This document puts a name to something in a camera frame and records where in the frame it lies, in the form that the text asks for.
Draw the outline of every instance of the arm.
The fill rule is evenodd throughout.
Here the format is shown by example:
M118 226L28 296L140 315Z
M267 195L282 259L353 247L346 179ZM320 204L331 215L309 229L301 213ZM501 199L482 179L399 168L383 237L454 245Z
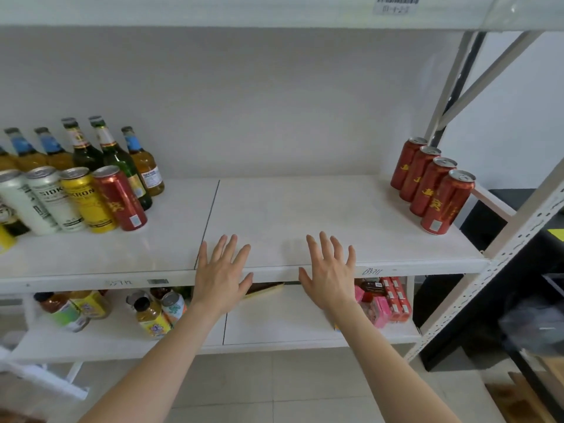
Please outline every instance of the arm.
M343 263L335 237L307 236L312 278L300 267L300 282L313 302L328 312L353 350L380 412L387 423L460 423L455 414L370 323L354 298L355 250Z
M249 256L245 245L233 258L237 236L225 246L222 236L208 262L206 242L198 255L194 298L174 329L111 388L79 423L162 423L194 356L219 317L232 310L253 283L253 274L239 284Z

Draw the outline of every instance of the blue bottle label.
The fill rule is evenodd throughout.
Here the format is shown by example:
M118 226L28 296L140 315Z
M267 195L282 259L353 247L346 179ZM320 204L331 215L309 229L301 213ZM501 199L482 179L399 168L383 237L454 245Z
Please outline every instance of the blue bottle label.
M18 154L27 153L33 150L32 144L30 144L22 135L12 135L10 136L10 141Z
M56 153L63 149L61 144L51 135L41 134L39 135L39 140L47 153Z
M141 149L141 145L139 141L137 141L137 137L133 135L128 135L125 137L125 141L127 141L127 148L130 151L139 151Z

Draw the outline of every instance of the tiled floor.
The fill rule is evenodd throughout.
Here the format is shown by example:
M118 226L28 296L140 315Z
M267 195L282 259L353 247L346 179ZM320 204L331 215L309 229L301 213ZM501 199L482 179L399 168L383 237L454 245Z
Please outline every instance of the tiled floor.
M50 423L75 423L135 363L86 363L76 383L90 388L88 398L63 401L58 412L51 406ZM504 422L478 371L427 373L417 360L413 366L462 422ZM198 356L166 423L366 421L384 422L352 352L333 348Z

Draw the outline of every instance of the yellow beer can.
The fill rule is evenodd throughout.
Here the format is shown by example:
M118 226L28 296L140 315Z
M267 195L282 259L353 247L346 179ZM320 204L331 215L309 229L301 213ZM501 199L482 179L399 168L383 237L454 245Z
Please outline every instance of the yellow beer can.
M3 254L15 244L16 238L9 234L8 230L0 224L0 254Z
M112 212L104 203L87 167L71 167L60 172L61 186L76 204L92 233L106 233L117 227Z

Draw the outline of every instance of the red beer can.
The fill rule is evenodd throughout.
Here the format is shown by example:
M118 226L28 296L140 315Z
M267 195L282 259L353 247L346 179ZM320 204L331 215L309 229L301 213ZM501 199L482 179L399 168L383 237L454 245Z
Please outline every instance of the red beer can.
M137 230L147 223L145 211L119 167L104 166L92 176L122 230Z
M402 189L402 185L405 181L405 177L407 177L407 171L413 161L413 157L424 145L427 145L427 140L420 137L409 138L405 144L403 144L402 153L399 155L398 164L395 165L394 175L391 177L390 182L390 185L396 190Z
M475 181L476 177L469 172L451 170L427 207L421 227L431 234L445 234L468 200Z
M415 156L413 157L413 162L409 167L407 172L407 177L402 185L402 189L399 192L399 197L404 199L406 202L411 202L415 197L415 192L417 187L419 187L419 182L421 177L427 169L429 163L437 156L441 155L441 150L436 147L430 147L428 145L421 147Z
M417 187L411 206L409 207L412 213L417 216L425 215L425 209L427 209L431 201L431 196L437 191L437 188L439 188L441 179L452 169L456 169L456 162L446 157L435 157L433 161L429 163L419 182L419 187Z

